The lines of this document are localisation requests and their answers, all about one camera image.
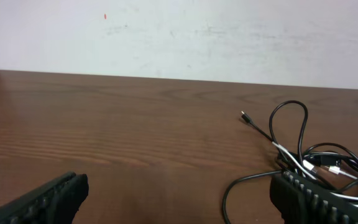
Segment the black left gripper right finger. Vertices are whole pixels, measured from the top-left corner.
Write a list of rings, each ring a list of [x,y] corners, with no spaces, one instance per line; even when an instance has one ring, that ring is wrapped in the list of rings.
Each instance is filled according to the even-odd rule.
[[[358,208],[290,171],[272,177],[270,200],[285,224],[358,224]]]

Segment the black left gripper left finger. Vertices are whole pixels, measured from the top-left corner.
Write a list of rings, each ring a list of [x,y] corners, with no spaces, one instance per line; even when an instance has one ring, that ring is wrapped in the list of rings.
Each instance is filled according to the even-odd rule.
[[[86,174],[67,172],[0,207],[0,224],[71,224],[89,193]]]

